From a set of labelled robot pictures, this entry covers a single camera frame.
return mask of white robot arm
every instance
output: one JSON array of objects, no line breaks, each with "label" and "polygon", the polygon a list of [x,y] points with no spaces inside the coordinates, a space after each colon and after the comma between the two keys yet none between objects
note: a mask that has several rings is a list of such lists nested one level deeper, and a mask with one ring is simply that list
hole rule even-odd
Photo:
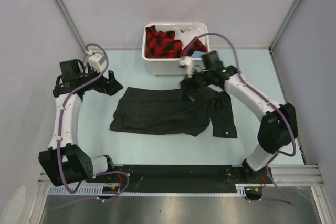
[{"label": "white robot arm", "polygon": [[[115,79],[111,70],[108,71],[108,78],[105,78],[102,74],[100,77],[98,76],[102,71],[103,55],[91,50],[88,50],[87,53],[89,58],[86,67],[79,60],[60,63],[62,75],[57,78],[53,90],[56,101],[54,132],[48,150],[40,152],[38,159],[55,186],[63,185],[60,173],[70,184],[91,179],[95,174],[107,170],[113,170],[113,162],[108,155],[91,158],[78,145],[78,116],[84,93],[94,89],[100,93],[114,95],[123,88]],[[61,171],[57,156],[58,142],[60,142]]]},{"label": "white robot arm", "polygon": [[[189,62],[185,58],[187,57],[181,58],[181,61]],[[219,86],[227,93],[238,98],[256,115],[261,122],[257,137],[258,145],[252,154],[243,161],[243,166],[247,166],[253,172],[261,170],[281,147],[291,143],[290,133],[274,108],[277,108],[286,117],[294,137],[298,136],[296,113],[293,105],[290,103],[281,105],[256,90],[242,74],[238,74],[235,67],[224,67],[216,51],[203,54],[202,59],[205,71],[193,72],[192,77],[188,73],[184,80],[180,82],[182,90],[191,100],[194,100],[193,96],[197,95],[194,91],[199,86],[210,84]],[[184,64],[184,66],[189,71],[192,68],[187,64]]]}]

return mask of red plaid cloth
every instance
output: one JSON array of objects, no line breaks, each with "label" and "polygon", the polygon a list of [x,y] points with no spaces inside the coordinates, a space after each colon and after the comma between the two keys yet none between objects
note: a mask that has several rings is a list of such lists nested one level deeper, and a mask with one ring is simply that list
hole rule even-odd
[{"label": "red plaid cloth", "polygon": [[[146,27],[146,58],[179,58],[185,49],[182,50],[180,40],[175,40],[174,31],[156,31],[155,26]],[[190,56],[194,51],[207,52],[199,39],[186,55]]]}]

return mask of purple cable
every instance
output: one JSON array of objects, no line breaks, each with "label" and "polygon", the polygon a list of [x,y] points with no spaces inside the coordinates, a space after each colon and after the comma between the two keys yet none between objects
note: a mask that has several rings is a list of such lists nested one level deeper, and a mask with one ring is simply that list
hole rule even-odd
[{"label": "purple cable", "polygon": [[65,180],[65,176],[64,176],[64,172],[63,172],[63,167],[62,167],[62,156],[61,156],[61,141],[62,141],[62,125],[63,125],[63,115],[64,115],[64,110],[65,110],[65,106],[67,104],[67,102],[69,101],[70,97],[75,94],[78,90],[86,87],[87,85],[95,82],[96,80],[98,80],[101,76],[103,76],[103,74],[106,72],[107,68],[109,67],[109,58],[107,57],[107,54],[105,52],[105,50],[99,46],[98,44],[96,43],[89,43],[86,45],[85,49],[87,50],[90,46],[96,46],[98,47],[104,54],[104,57],[105,57],[105,60],[106,60],[106,66],[104,68],[104,70],[102,72],[100,72],[96,77],[94,77],[92,80],[84,83],[83,85],[75,88],[74,90],[72,90],[68,95],[67,97],[64,99],[64,102],[62,104],[62,107],[63,109],[61,109],[60,113],[59,113],[59,123],[58,123],[58,136],[61,138],[61,139],[58,139],[57,140],[57,163],[58,163],[58,169],[59,169],[59,175],[61,177],[61,180],[62,180],[62,183],[64,185],[64,187],[66,188],[66,190],[71,193],[71,194],[74,194],[77,192],[79,186],[80,186],[80,183],[78,183],[77,187],[75,190],[71,190],[71,188],[68,186],[68,183],[67,181]]},{"label": "purple cable", "polygon": [[273,104],[271,103],[267,97],[265,97],[263,94],[261,94],[258,90],[256,90],[255,88],[253,88],[252,86],[250,86],[244,79],[243,79],[243,76],[242,75],[242,72],[240,70],[240,67],[239,67],[239,61],[238,61],[238,55],[237,55],[237,52],[236,52],[236,49],[234,47],[234,45],[232,44],[232,42],[226,38],[224,35],[221,35],[221,34],[218,34],[218,33],[205,33],[205,34],[201,34],[197,37],[195,37],[189,44],[188,46],[185,48],[185,53],[184,55],[181,55],[181,57],[184,57],[187,52],[189,51],[191,45],[193,43],[195,43],[199,38],[202,38],[204,36],[208,36],[208,35],[215,35],[215,36],[218,36],[222,39],[224,39],[231,47],[231,50],[233,52],[233,55],[235,57],[235,61],[236,61],[236,66],[237,66],[237,71],[238,71],[238,76],[239,76],[239,79],[240,81],[245,85],[247,86],[253,93],[257,94],[260,98],[262,98],[267,104],[269,104],[271,106],[272,109],[274,109],[281,117],[281,119],[283,120],[283,122],[285,123],[286,127],[287,127],[287,130],[289,132],[289,135],[290,135],[290,138],[291,138],[291,142],[292,142],[292,145],[293,145],[293,152],[292,153],[286,153],[286,152],[283,152],[283,151],[278,151],[276,155],[274,155],[270,161],[267,162],[265,168],[266,168],[266,172],[267,172],[267,175],[269,177],[269,179],[272,181],[272,183],[274,184],[275,188],[281,193],[282,196],[284,196],[287,200],[283,200],[283,199],[276,199],[276,198],[266,198],[266,199],[262,199],[262,201],[280,201],[280,202],[284,202],[284,203],[287,203],[287,204],[290,204],[292,206],[294,206],[294,203],[287,197],[287,195],[280,189],[280,187],[277,185],[277,183],[274,181],[272,175],[270,174],[269,172],[269,169],[268,169],[268,165],[278,156],[278,154],[284,154],[286,156],[290,156],[290,157],[294,157],[296,155],[296,144],[295,144],[295,138],[294,138],[294,134],[293,134],[293,131],[285,117],[285,115]]},{"label": "purple cable", "polygon": [[285,123],[287,129],[288,129],[288,132],[289,132],[289,135],[290,135],[290,138],[291,138],[291,142],[292,142],[292,145],[293,145],[293,153],[289,154],[289,153],[286,153],[286,152],[283,152],[283,151],[278,151],[278,153],[282,153],[286,156],[290,156],[290,157],[294,157],[296,155],[296,144],[295,144],[295,138],[294,138],[294,134],[293,134],[293,131],[285,117],[285,115],[273,104],[271,103],[263,94],[261,94],[258,90],[256,90],[255,88],[253,88],[252,86],[250,86],[244,79],[243,77],[241,76],[242,75],[242,72],[240,70],[240,67],[239,67],[239,61],[238,61],[238,55],[237,55],[237,52],[236,52],[236,49],[234,47],[234,45],[232,44],[232,42],[226,38],[224,35],[221,35],[221,34],[218,34],[218,33],[205,33],[205,34],[201,34],[197,37],[195,37],[189,44],[188,46],[185,48],[185,51],[184,51],[184,55],[181,55],[181,57],[184,57],[187,52],[189,51],[191,45],[193,43],[195,43],[199,38],[202,38],[204,36],[208,36],[208,35],[215,35],[215,36],[218,36],[222,39],[224,39],[231,47],[231,50],[233,52],[233,55],[235,57],[235,61],[236,61],[236,65],[237,65],[237,70],[238,70],[238,76],[239,76],[239,79],[240,81],[246,86],[248,87],[253,93],[257,94],[260,98],[262,98],[266,103],[268,103],[272,109],[274,109],[279,115],[280,117],[282,118],[283,122]]},{"label": "purple cable", "polygon": [[[128,185],[130,183],[130,177],[127,175],[127,173],[125,173],[123,171],[98,173],[96,176],[109,175],[109,174],[122,174],[122,175],[126,176],[127,182],[126,182],[126,185],[124,186],[124,188],[121,191],[119,191],[118,193],[113,195],[111,198],[105,199],[104,202],[111,201],[111,200],[114,200],[115,198],[117,198],[121,193],[123,193],[127,189]],[[60,205],[58,207],[54,207],[54,208],[52,208],[52,210],[57,210],[57,209],[60,209],[60,208],[63,208],[63,207],[67,207],[67,206],[70,206],[72,204],[75,204],[75,203],[78,203],[78,202],[81,202],[81,201],[84,201],[84,200],[87,200],[87,199],[97,199],[97,198],[96,197],[85,197],[85,198],[77,199],[77,200],[74,200],[72,202]]]}]

